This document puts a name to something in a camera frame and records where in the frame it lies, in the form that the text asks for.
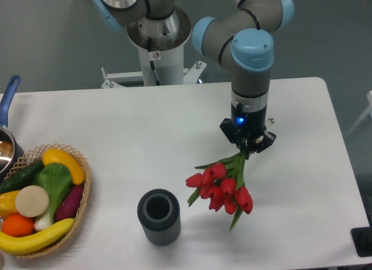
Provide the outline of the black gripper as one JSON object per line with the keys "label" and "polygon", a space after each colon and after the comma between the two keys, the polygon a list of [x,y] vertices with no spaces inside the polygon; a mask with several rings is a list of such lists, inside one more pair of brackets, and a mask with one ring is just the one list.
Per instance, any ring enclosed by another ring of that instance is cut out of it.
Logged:
{"label": "black gripper", "polygon": [[231,118],[225,118],[220,129],[240,151],[245,151],[245,159],[249,160],[253,153],[260,153],[270,147],[276,134],[267,130],[265,106],[263,109],[254,112],[244,111],[243,103],[236,107],[231,106]]}

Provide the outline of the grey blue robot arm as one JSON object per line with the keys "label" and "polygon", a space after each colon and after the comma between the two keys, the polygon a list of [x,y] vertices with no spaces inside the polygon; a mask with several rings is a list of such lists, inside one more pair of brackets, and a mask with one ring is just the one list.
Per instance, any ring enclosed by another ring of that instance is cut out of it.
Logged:
{"label": "grey blue robot arm", "polygon": [[137,47],[146,86],[184,84],[184,44],[231,75],[231,117],[220,124],[246,159],[270,147],[276,136],[265,126],[272,33],[294,15],[292,0],[235,0],[237,12],[192,24],[174,0],[93,0],[104,22],[125,29]]}

